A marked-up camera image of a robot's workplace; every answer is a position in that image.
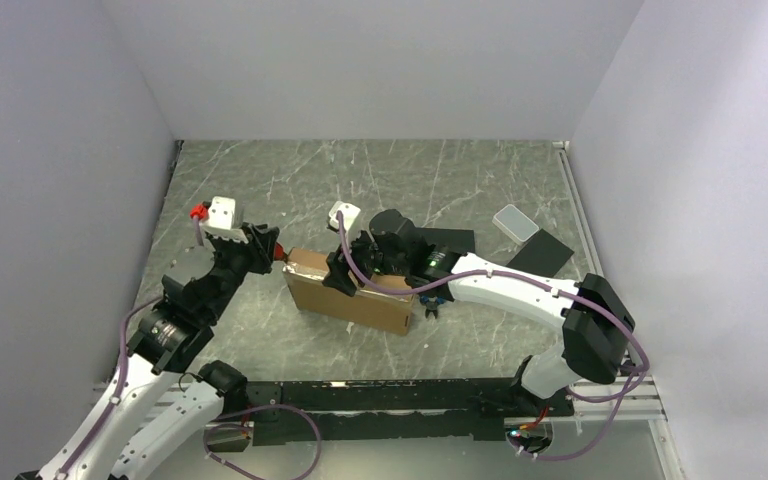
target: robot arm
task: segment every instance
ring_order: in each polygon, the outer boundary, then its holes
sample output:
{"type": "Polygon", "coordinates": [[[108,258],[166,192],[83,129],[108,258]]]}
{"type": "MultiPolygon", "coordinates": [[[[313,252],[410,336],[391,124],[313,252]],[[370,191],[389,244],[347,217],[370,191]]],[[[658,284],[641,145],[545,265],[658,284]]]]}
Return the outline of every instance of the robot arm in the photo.
{"type": "Polygon", "coordinates": [[[538,277],[446,245],[428,244],[413,222],[392,209],[375,215],[369,232],[360,230],[359,217],[360,210],[350,204],[337,202],[331,209],[329,227],[344,232],[341,243],[351,242],[351,247],[341,245],[328,256],[324,285],[354,295],[357,285],[350,270],[361,274],[356,275],[361,284],[362,277],[373,272],[402,275],[413,287],[411,293],[489,305],[540,322],[561,339],[546,352],[526,358],[515,375],[522,387],[518,400],[535,406],[581,378],[600,384],[616,380],[628,339],[592,304],[619,319],[628,331],[634,329],[634,320],[604,278],[588,274],[574,282],[538,277]]]}
{"type": "MultiPolygon", "coordinates": [[[[153,468],[151,464],[156,455],[149,459],[149,454],[157,452],[146,450],[139,453],[138,458],[132,458],[132,453],[137,455],[137,449],[131,446],[126,449],[126,444],[134,441],[131,437],[151,407],[213,338],[211,327],[216,325],[246,275],[272,270],[278,229],[242,222],[232,199],[216,197],[213,203],[219,208],[212,208],[210,217],[202,224],[213,249],[190,247],[172,262],[161,281],[162,299],[143,317],[127,342],[127,357],[120,362],[102,398],[48,464],[39,472],[22,474],[19,478],[107,480],[114,467],[117,471],[138,468],[140,472],[153,468]],[[141,461],[151,468],[146,470],[145,466],[138,465],[141,461]]],[[[236,372],[230,377],[239,382],[242,375],[236,372]]],[[[243,390],[238,391],[237,396],[245,396],[245,377],[241,381],[243,390]]],[[[187,432],[191,434],[196,428],[202,428],[206,423],[204,418],[213,414],[218,405],[228,403],[227,397],[217,402],[223,390],[217,388],[215,382],[196,386],[205,392],[212,390],[214,398],[203,397],[206,403],[194,405],[187,416],[174,410],[165,414],[164,420],[157,422],[156,419],[151,428],[140,432],[137,440],[142,438],[143,443],[149,443],[145,440],[165,435],[166,443],[160,442],[154,448],[169,450],[167,447],[179,438],[186,438],[183,435],[187,432]]]]}

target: white panel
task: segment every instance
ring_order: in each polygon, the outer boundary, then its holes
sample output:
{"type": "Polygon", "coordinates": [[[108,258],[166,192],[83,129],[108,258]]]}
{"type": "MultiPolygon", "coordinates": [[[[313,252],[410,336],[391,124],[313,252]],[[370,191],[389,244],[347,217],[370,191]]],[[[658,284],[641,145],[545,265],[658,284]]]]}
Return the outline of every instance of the white panel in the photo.
{"type": "Polygon", "coordinates": [[[688,478],[768,478],[768,1],[646,2],[571,161],[688,478]]]}
{"type": "MultiPolygon", "coordinates": [[[[74,480],[107,480],[117,457],[137,431],[140,422],[180,376],[171,372],[155,375],[151,373],[151,368],[151,363],[142,357],[135,355],[129,359],[128,378],[116,407],[71,468],[59,472],[60,474],[65,473],[69,479],[74,480]]],[[[72,438],[40,469],[39,476],[42,480],[57,478],[61,466],[86,438],[91,427],[110,403],[116,389],[114,382],[118,381],[121,379],[117,370],[113,381],[72,438]]]]}
{"type": "MultiPolygon", "coordinates": [[[[452,273],[487,269],[495,272],[516,272],[552,288],[571,293],[578,292],[575,280],[559,280],[522,273],[490,263],[474,253],[468,253],[458,260],[452,268],[452,273]]],[[[570,308],[573,303],[572,300],[564,297],[555,298],[551,293],[529,283],[499,275],[489,277],[473,275],[452,280],[449,282],[449,290],[455,300],[501,308],[514,315],[521,315],[527,320],[538,322],[555,333],[560,333],[561,326],[564,324],[561,310],[570,308]]]]}
{"type": "Polygon", "coordinates": [[[522,374],[522,387],[540,398],[549,398],[580,380],[581,375],[570,370],[563,354],[564,344],[559,340],[545,352],[533,356],[522,374]]]}
{"type": "Polygon", "coordinates": [[[642,0],[105,0],[175,135],[567,139],[642,0]]]}
{"type": "Polygon", "coordinates": [[[115,478],[145,480],[166,458],[222,413],[224,401],[206,382],[193,382],[175,404],[149,423],[116,460],[115,478]]]}

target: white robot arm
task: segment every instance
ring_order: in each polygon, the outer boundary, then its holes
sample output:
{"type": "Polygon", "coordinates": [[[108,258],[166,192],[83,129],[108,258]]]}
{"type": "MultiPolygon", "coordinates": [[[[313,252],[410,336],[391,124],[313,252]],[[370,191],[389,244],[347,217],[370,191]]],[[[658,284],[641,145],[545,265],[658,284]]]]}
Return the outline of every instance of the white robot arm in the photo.
{"type": "Polygon", "coordinates": [[[546,352],[523,361],[516,374],[522,401],[541,406],[581,378],[613,383],[629,342],[632,352],[642,351],[631,333],[634,320],[598,275],[588,274],[581,282],[544,278],[429,244],[397,210],[376,214],[369,232],[359,228],[359,218],[360,209],[348,203],[337,202],[329,212],[329,227],[339,233],[341,245],[328,256],[324,285],[354,295],[351,271],[357,282],[383,293],[425,293],[497,307],[561,335],[546,352]],[[413,288],[383,288],[370,282],[372,272],[402,275],[413,288]]]}

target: wire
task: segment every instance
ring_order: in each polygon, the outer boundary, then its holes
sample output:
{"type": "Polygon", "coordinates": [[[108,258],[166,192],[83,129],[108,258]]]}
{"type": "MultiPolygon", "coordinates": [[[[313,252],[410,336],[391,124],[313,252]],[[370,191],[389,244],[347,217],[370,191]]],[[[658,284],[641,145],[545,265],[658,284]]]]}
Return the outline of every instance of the wire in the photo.
{"type": "MultiPolygon", "coordinates": [[[[628,387],[628,385],[631,383],[632,378],[634,378],[633,375],[629,376],[628,379],[626,379],[625,381],[626,387],[628,387]]],[[[599,430],[599,433],[597,433],[596,436],[593,437],[593,440],[590,440],[590,443],[585,445],[584,448],[582,448],[577,452],[568,453],[565,455],[550,455],[550,456],[538,455],[536,457],[537,460],[543,461],[543,462],[563,462],[566,460],[572,460],[572,459],[578,458],[586,454],[590,450],[593,450],[593,447],[595,447],[596,444],[602,441],[602,439],[605,438],[605,435],[607,435],[608,430],[611,429],[611,425],[614,423],[614,418],[617,416],[617,412],[620,411],[620,404],[622,404],[623,398],[624,397],[619,397],[617,399],[617,404],[614,405],[614,409],[611,410],[611,414],[608,415],[608,419],[605,420],[605,423],[602,425],[602,429],[599,430]]]]}
{"type": "Polygon", "coordinates": [[[198,216],[193,216],[193,229],[196,231],[196,243],[199,247],[204,246],[204,239],[201,238],[201,225],[199,224],[201,220],[198,218],[198,216]]]}
{"type": "Polygon", "coordinates": [[[549,413],[549,406],[543,407],[543,410],[540,411],[540,415],[537,416],[537,419],[534,420],[531,423],[526,423],[524,425],[520,425],[520,430],[531,430],[532,428],[537,427],[537,425],[540,425],[540,422],[543,421],[544,418],[546,418],[546,415],[549,413]]]}
{"type": "MultiPolygon", "coordinates": [[[[116,367],[119,370],[119,378],[116,379],[116,387],[113,389],[113,397],[120,398],[122,396],[122,391],[125,389],[125,384],[128,379],[128,347],[125,341],[125,337],[128,334],[128,324],[131,323],[131,318],[133,318],[137,312],[157,302],[161,298],[163,297],[154,297],[132,308],[119,325],[119,358],[116,362],[116,367]]],[[[113,413],[113,408],[115,406],[116,405],[112,402],[108,402],[107,405],[104,406],[101,415],[98,416],[98,419],[96,419],[93,426],[87,431],[84,439],[78,443],[78,446],[74,450],[72,450],[72,454],[69,455],[65,462],[63,462],[63,465],[57,470],[57,473],[67,473],[69,469],[72,468],[75,462],[78,461],[78,458],[80,458],[84,451],[86,451],[89,444],[95,440],[96,436],[98,436],[101,427],[104,426],[104,423],[113,413]]]]}
{"type": "MultiPolygon", "coordinates": [[[[299,475],[298,477],[293,477],[292,480],[302,480],[303,478],[306,478],[308,475],[311,474],[311,472],[313,472],[313,469],[316,468],[316,465],[319,463],[319,458],[322,456],[322,433],[320,433],[319,427],[316,426],[316,423],[313,421],[312,418],[310,418],[310,415],[305,413],[304,410],[300,408],[296,408],[292,405],[282,405],[280,403],[275,405],[261,405],[259,407],[248,408],[240,412],[221,415],[217,418],[217,420],[225,420],[225,419],[237,417],[240,415],[250,415],[252,413],[262,412],[264,410],[287,410],[297,415],[300,415],[302,418],[304,418],[307,421],[308,425],[310,425],[310,428],[313,430],[314,436],[316,436],[316,454],[314,455],[313,461],[311,462],[307,470],[302,472],[302,474],[299,475]]],[[[219,425],[216,425],[215,427],[211,428],[210,430],[205,432],[204,437],[202,437],[202,445],[204,446],[204,453],[208,457],[210,457],[211,460],[219,463],[220,465],[226,466],[231,470],[239,473],[240,475],[250,478],[251,480],[265,480],[253,473],[243,470],[242,468],[238,467],[234,463],[231,463],[225,460],[224,458],[220,457],[219,455],[216,455],[215,453],[210,451],[210,446],[207,444],[210,435],[213,432],[223,428],[243,429],[244,427],[242,427],[238,423],[220,423],[219,425]]]]}
{"type": "Polygon", "coordinates": [[[197,375],[197,374],[195,374],[193,372],[184,372],[184,373],[182,373],[181,376],[178,377],[178,389],[180,389],[182,392],[184,391],[184,387],[181,386],[181,380],[183,380],[184,377],[186,377],[187,375],[193,377],[194,379],[196,379],[198,381],[202,381],[203,380],[201,378],[201,376],[199,376],[199,375],[197,375]]]}

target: white wall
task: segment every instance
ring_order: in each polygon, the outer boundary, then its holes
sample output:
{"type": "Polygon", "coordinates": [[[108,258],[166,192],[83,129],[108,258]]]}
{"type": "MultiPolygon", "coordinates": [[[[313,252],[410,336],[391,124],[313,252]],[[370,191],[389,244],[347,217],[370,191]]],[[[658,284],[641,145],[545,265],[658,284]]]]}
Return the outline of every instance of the white wall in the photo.
{"type": "Polygon", "coordinates": [[[568,139],[642,0],[105,0],[184,139],[568,139]]]}
{"type": "Polygon", "coordinates": [[[100,2],[0,1],[0,480],[46,462],[109,373],[172,147],[100,2]]]}
{"type": "Polygon", "coordinates": [[[768,1],[645,2],[572,145],[689,478],[768,478],[768,1]]]}

